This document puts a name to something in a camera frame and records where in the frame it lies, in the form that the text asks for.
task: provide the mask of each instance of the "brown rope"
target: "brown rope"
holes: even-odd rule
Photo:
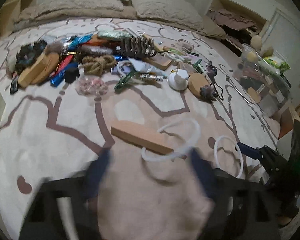
[[[104,71],[110,71],[117,64],[117,61],[111,55],[101,57],[84,57],[82,67],[86,75],[102,76]]]

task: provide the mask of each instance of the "transparent plastic bag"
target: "transparent plastic bag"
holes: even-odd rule
[[[97,76],[82,76],[75,82],[75,90],[79,95],[102,96],[108,92],[108,86]]]

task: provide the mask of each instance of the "green clip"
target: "green clip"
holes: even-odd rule
[[[129,80],[135,75],[136,71],[130,71],[126,76],[122,76],[119,82],[115,85],[114,91],[120,93],[121,90],[128,84]]]
[[[202,69],[199,67],[199,64],[201,63],[202,59],[199,59],[196,63],[194,63],[192,66],[193,68],[199,72],[200,74],[203,73]]]

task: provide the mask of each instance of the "brown heart shape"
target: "brown heart shape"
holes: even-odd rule
[[[17,185],[22,194],[30,194],[32,192],[32,186],[29,183],[26,183],[26,180],[23,176],[18,177]]]

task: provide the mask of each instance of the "bed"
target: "bed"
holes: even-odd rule
[[[141,30],[163,46],[178,48],[178,41],[194,45],[204,62],[218,69],[217,83],[224,101],[199,101],[189,90],[176,92],[167,82],[160,86],[136,85],[114,93],[119,77],[105,74],[109,92],[100,98],[77,94],[74,85],[57,88],[48,83],[29,86],[10,95],[11,79],[6,75],[7,58],[22,44],[42,37],[65,37],[94,33],[101,29]],[[111,164],[101,183],[98,227],[105,239],[196,239],[207,221],[212,202],[201,190],[188,160],[148,163],[139,147],[110,134],[114,120],[129,120],[157,130],[184,118],[194,118],[201,127],[196,145],[202,158],[212,162],[215,140],[227,135],[251,147],[268,145],[275,149],[279,124],[267,118],[232,78],[232,68],[195,32],[141,20],[118,18],[75,18],[26,28],[0,40],[0,92],[6,108],[0,124],[0,223],[11,239],[18,234],[27,208],[42,178],[62,179],[84,170],[103,147],[111,148]],[[166,72],[175,68],[169,67]],[[170,128],[174,147],[188,138],[192,126]],[[223,143],[218,152],[221,167],[236,176],[237,157]],[[263,174],[257,161],[244,160],[242,178],[258,182]]]

